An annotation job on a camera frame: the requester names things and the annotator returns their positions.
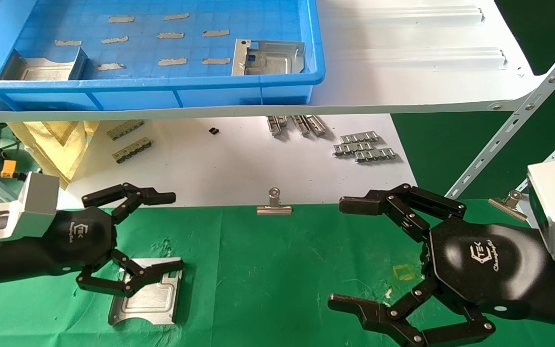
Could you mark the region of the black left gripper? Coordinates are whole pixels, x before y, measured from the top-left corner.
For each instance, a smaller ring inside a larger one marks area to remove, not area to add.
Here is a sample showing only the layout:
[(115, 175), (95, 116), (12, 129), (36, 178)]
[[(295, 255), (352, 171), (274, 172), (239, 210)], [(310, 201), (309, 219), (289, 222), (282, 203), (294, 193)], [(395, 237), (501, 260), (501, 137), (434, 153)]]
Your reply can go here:
[[(144, 267), (121, 251), (113, 250), (114, 225), (123, 222), (141, 205), (175, 203), (176, 193), (124, 183), (90, 193), (81, 200), (87, 209), (58, 211), (42, 237), (0, 242), (0, 283), (81, 271), (77, 277), (80, 289), (130, 298), (145, 286), (160, 282), (163, 275), (185, 267), (181, 258)], [(97, 208), (118, 200), (123, 202), (111, 215)], [(107, 261), (130, 275), (129, 281), (93, 277), (92, 273)]]

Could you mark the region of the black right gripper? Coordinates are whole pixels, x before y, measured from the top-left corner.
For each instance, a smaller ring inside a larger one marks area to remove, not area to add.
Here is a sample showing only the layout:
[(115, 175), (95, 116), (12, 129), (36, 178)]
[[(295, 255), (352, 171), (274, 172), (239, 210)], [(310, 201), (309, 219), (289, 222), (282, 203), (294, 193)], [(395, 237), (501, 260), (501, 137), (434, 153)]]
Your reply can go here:
[[(385, 334), (401, 347), (461, 347), (495, 333), (482, 313), (555, 325), (555, 261), (539, 231), (466, 222), (464, 204), (409, 184), (343, 196), (339, 211), (387, 215), (412, 240), (426, 241), (429, 251), (426, 274), (433, 278), (392, 306), (330, 294), (328, 307), (357, 316), (364, 330)], [(430, 230), (417, 211), (445, 221)], [(408, 316), (433, 295), (465, 322), (427, 330), (412, 326)]]

